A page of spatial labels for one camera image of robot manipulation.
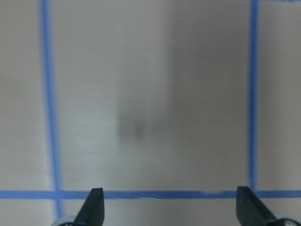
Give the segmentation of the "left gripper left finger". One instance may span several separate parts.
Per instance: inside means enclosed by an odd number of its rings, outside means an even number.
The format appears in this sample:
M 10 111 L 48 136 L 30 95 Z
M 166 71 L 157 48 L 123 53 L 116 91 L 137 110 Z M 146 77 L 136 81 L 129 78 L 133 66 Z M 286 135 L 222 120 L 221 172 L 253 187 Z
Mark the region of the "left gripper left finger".
M 93 188 L 78 212 L 75 226 L 102 226 L 105 216 L 104 194 L 102 188 Z

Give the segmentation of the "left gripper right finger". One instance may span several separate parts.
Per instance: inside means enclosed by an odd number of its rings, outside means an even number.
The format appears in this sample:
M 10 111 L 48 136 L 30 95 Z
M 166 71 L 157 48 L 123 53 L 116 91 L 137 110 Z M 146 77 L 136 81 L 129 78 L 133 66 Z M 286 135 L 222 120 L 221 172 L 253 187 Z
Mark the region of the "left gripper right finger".
M 236 216 L 242 226 L 279 226 L 279 220 L 247 186 L 238 186 Z

